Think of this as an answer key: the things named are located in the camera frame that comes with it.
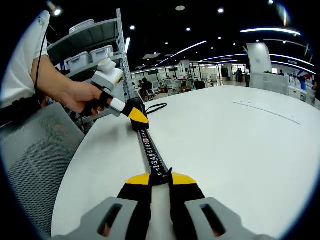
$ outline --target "black cable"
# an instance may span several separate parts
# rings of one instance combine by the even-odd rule
[[[153,105],[153,106],[151,106],[151,107],[149,107],[146,111],[145,111],[145,114],[152,114],[152,113],[154,113],[154,112],[156,112],[156,111],[158,111],[158,110],[160,110],[160,109],[163,109],[164,107],[166,107],[166,106],[168,106],[168,104],[166,104],[166,103],[160,103],[160,104],[156,104],[156,105]],[[158,107],[157,109],[155,109],[155,110],[152,110],[152,111],[150,111],[150,112],[147,112],[149,109],[151,109],[151,108],[155,108],[155,107]]]
[[[86,132],[84,121],[82,120],[82,116],[81,115],[80,115],[80,119],[81,119],[81,125],[83,127],[83,132]]]
[[[38,91],[38,77],[39,77],[39,67],[40,67],[40,60],[41,60],[41,56],[42,56],[42,50],[44,48],[44,43],[45,43],[45,39],[46,39],[46,35],[47,35],[47,31],[45,31],[43,40],[42,40],[42,45],[41,45],[41,49],[40,49],[40,56],[39,56],[39,61],[38,61],[38,66],[36,68],[36,75],[35,75],[35,95],[39,96],[39,91]]]

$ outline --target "measuring tape blade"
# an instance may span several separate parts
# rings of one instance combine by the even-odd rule
[[[145,157],[150,168],[151,184],[160,185],[168,182],[168,168],[161,158],[148,130],[145,127],[138,127],[138,137],[143,146]]]

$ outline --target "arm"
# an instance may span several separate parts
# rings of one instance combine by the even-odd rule
[[[31,78],[36,83],[39,58],[33,60]],[[74,82],[55,69],[47,55],[42,55],[40,60],[37,88],[55,101],[65,105],[74,112],[81,113],[86,102],[100,99],[101,90],[89,83]],[[103,107],[92,109],[92,116],[96,117]]]

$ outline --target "table surface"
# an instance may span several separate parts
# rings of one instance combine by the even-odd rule
[[[274,109],[300,124],[233,101]],[[240,215],[252,232],[275,238],[285,234],[309,202],[319,174],[320,111],[289,96],[239,86],[191,91],[145,105],[160,103],[168,106],[148,116],[149,133],[167,167],[194,178],[206,197]],[[75,230],[86,212],[116,197],[127,179],[144,174],[143,159],[127,117],[99,119],[65,173],[52,235]],[[175,239],[169,207],[168,185],[153,187],[147,239]]]

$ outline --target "person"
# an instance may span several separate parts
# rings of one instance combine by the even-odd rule
[[[239,68],[239,73],[238,73],[238,82],[239,83],[242,83],[242,81],[243,81],[242,77],[243,77],[243,73],[242,73],[241,68]]]
[[[141,80],[139,80],[139,85],[138,85],[139,88],[143,88],[144,87],[144,84],[142,83]]]
[[[100,99],[101,90],[89,83],[72,81],[57,71],[51,63],[45,37],[49,20],[49,12],[43,11],[18,43],[3,77],[0,113],[4,113],[15,101],[36,98],[34,92],[39,60],[37,89],[44,95],[76,113],[85,109],[86,102]],[[96,117],[98,111],[103,109],[103,106],[91,109],[92,116]]]
[[[143,87],[142,87],[142,99],[145,99],[147,96],[147,90],[152,89],[152,83],[149,82],[145,77],[142,79]]]
[[[320,110],[320,76],[319,73],[316,73],[314,76],[314,86],[312,88],[315,90],[315,101],[314,101],[314,107],[318,110]]]
[[[184,79],[189,79],[189,78],[190,78],[189,70],[188,70],[188,68],[186,67],[186,68],[185,68],[185,75],[184,75]]]
[[[145,91],[152,89],[152,83],[149,82],[145,77],[142,79],[142,81],[143,81],[143,88]]]
[[[238,70],[235,72],[235,80],[237,81],[237,82],[239,82],[239,69],[240,68],[238,68]]]

